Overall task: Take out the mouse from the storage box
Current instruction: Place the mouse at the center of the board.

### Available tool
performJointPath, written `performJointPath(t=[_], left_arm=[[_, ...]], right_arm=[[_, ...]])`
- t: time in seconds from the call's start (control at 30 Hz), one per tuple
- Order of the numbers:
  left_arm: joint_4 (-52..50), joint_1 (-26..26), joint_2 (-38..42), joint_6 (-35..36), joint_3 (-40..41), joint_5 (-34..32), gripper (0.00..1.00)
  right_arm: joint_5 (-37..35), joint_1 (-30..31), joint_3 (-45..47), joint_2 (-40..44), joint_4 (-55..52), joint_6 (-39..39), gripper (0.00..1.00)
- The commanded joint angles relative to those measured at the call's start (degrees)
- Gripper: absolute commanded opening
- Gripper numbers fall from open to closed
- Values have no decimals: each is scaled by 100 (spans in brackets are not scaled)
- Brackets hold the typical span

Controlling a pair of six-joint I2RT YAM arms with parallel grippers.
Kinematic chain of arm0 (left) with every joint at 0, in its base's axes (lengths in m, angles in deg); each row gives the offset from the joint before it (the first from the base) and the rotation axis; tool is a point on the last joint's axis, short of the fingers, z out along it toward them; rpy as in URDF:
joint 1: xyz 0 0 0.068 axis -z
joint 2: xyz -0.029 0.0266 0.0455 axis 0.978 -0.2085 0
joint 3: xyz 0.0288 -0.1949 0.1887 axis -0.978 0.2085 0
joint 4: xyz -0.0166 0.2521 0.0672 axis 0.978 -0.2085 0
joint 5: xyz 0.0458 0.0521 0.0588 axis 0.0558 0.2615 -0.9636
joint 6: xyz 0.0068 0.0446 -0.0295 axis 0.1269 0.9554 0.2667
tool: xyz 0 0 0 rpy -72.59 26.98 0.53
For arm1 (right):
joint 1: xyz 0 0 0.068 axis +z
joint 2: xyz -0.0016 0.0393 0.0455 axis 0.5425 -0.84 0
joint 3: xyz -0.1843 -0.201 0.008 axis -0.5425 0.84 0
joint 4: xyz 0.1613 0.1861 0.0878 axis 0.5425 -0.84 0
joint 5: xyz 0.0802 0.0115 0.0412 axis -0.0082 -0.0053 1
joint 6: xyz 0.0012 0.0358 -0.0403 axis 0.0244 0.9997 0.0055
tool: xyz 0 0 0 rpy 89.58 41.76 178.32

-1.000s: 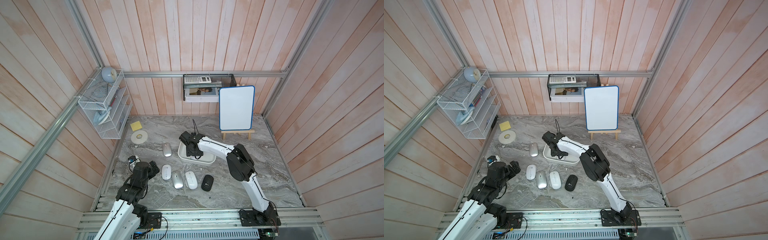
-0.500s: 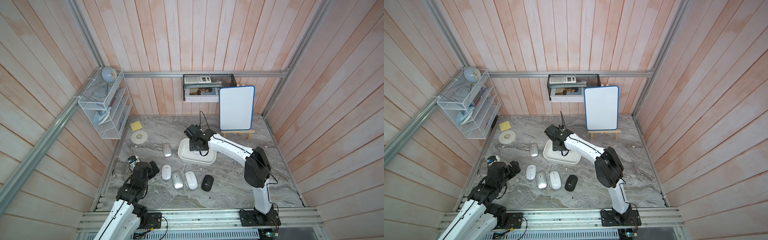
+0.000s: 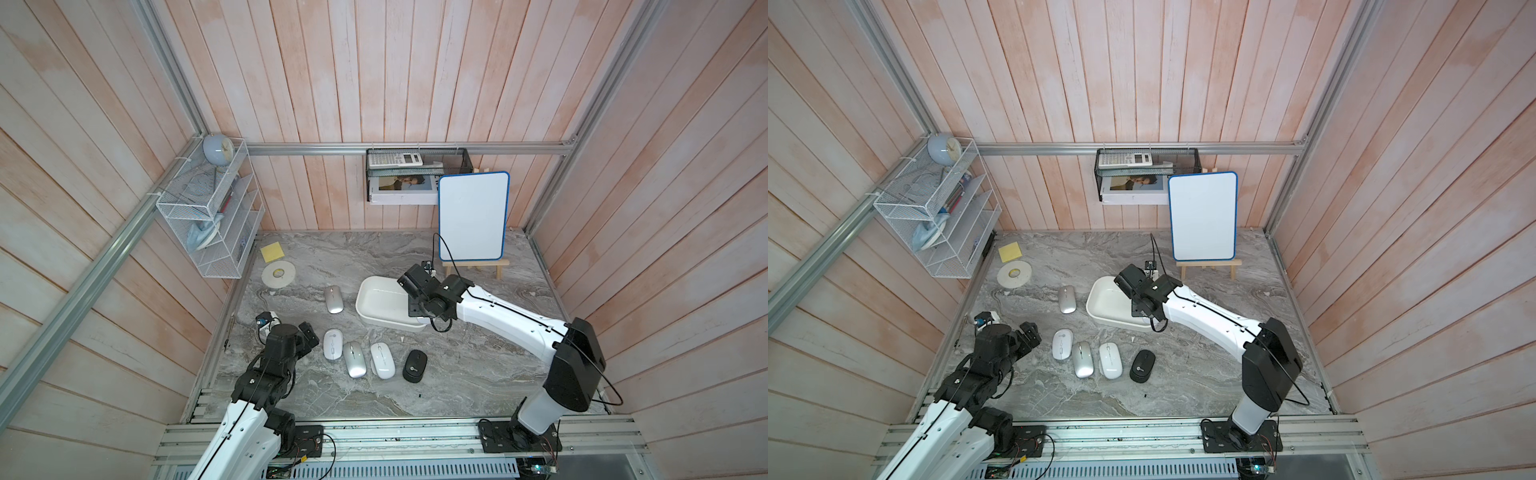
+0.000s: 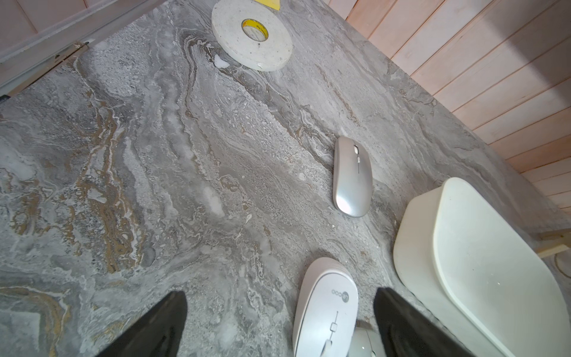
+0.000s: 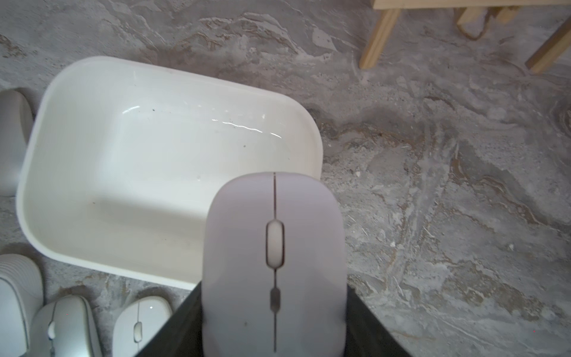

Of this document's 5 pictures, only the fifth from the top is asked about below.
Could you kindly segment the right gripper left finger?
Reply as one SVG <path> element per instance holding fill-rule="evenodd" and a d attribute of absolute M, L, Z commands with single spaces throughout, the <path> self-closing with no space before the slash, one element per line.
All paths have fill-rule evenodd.
<path fill-rule="evenodd" d="M 136 356 L 203 357 L 202 323 L 202 284 L 199 283 Z"/>

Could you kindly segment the white mouse with wheel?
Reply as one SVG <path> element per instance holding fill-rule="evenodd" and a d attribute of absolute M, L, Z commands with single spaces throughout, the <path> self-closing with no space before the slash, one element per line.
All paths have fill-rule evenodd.
<path fill-rule="evenodd" d="M 347 264 L 338 203 L 296 173 L 235 178 L 205 230 L 206 356 L 341 356 Z"/>

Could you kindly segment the silver computer mouse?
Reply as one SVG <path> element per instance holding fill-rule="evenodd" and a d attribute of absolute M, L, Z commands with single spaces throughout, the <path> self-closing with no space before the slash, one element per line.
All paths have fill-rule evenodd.
<path fill-rule="evenodd" d="M 28 356 L 101 356 L 92 308 L 79 295 L 43 306 L 31 324 Z"/>
<path fill-rule="evenodd" d="M 1 92 L 1 196 L 16 194 L 33 125 L 24 95 L 16 90 Z"/>

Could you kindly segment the white plastic storage box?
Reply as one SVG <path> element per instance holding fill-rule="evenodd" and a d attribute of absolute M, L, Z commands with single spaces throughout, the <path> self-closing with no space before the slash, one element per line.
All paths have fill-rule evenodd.
<path fill-rule="evenodd" d="M 269 171 L 319 179 L 322 163 L 317 124 L 285 95 L 90 57 L 41 99 L 16 215 L 46 257 L 191 290 L 208 210 L 226 182 Z"/>

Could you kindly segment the white computer mouse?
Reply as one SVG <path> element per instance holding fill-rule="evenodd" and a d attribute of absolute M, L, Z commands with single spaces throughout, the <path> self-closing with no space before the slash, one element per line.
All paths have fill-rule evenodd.
<path fill-rule="evenodd" d="M 162 297 L 144 297 L 129 305 L 117 318 L 112 336 L 112 356 L 136 356 L 172 315 Z"/>

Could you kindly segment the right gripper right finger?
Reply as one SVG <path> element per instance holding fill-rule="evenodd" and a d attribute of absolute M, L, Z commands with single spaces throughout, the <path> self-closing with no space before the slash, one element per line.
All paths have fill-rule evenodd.
<path fill-rule="evenodd" d="M 344 355 L 347 357 L 411 357 L 351 286 L 347 287 Z"/>

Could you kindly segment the white silver mouse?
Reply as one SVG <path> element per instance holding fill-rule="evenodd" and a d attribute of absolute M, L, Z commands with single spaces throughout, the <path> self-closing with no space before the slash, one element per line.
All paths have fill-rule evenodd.
<path fill-rule="evenodd" d="M 43 280 L 33 260 L 1 256 L 1 355 L 23 356 L 31 344 L 31 324 L 43 307 Z"/>

